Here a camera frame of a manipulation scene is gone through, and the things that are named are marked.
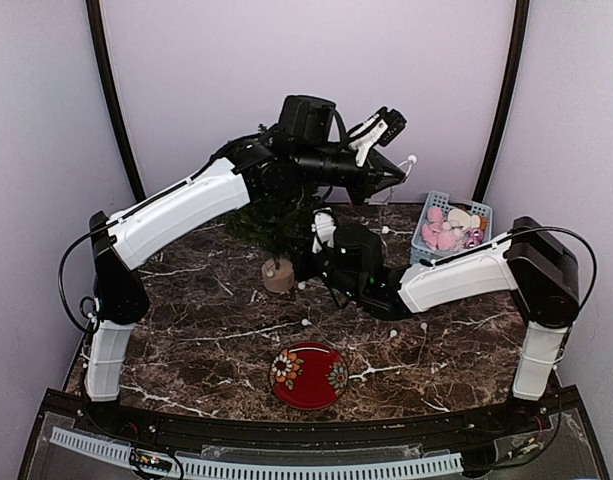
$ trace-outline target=brown marble surface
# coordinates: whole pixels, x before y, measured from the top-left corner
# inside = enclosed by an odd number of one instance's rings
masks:
[[[335,206],[340,221],[382,235],[387,264],[408,262],[416,205]],[[268,255],[227,237],[219,221],[169,245],[140,270],[152,307],[128,347],[122,403],[191,416],[263,421],[354,421],[463,410],[504,400],[524,325],[505,292],[437,307],[412,319],[338,311],[319,280],[272,294]],[[268,368],[284,347],[318,341],[350,369],[346,393],[327,409],[284,405]],[[68,391],[77,392],[80,365]]]

